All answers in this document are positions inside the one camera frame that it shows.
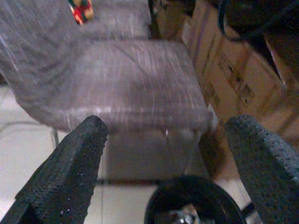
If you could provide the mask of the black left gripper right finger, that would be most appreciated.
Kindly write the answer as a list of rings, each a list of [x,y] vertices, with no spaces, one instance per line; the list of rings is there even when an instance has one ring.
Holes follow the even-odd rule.
[[[263,224],[299,224],[299,153],[251,116],[231,117],[225,135]]]

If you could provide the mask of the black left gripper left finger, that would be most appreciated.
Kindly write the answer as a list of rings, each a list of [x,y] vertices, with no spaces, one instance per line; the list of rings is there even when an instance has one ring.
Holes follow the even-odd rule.
[[[84,224],[107,134],[99,117],[82,121],[17,193],[0,224]]]

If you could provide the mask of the black round rubbish bin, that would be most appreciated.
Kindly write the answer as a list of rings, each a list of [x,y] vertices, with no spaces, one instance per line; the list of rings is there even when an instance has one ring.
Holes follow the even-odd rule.
[[[225,190],[211,180],[195,175],[175,177],[161,183],[146,206],[143,224],[155,224],[156,214],[180,210],[188,204],[215,224],[247,224],[239,206]]]

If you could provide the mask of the brown printed cardboard box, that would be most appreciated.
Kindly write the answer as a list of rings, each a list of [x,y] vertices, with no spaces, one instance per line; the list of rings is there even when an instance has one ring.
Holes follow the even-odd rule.
[[[182,42],[184,25],[190,25],[195,3],[196,0],[149,0],[154,38]]]
[[[198,0],[187,50],[205,100],[219,120],[248,114],[299,149],[299,66],[285,64],[269,41],[232,42],[217,27],[218,11]]]

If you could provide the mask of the grey crosshatch fabric chair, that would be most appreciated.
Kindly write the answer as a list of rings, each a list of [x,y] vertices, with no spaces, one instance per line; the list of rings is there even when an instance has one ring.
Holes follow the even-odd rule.
[[[94,39],[149,39],[148,0],[92,0],[94,18],[78,30]]]
[[[186,48],[163,40],[102,40],[66,0],[0,0],[0,73],[36,121],[73,131],[106,124],[109,180],[189,175],[212,118]]]

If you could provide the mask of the red plush toy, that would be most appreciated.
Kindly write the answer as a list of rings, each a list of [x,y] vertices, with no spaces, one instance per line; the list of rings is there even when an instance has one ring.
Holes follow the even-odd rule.
[[[78,25],[83,25],[94,18],[91,0],[68,0],[68,3]]]

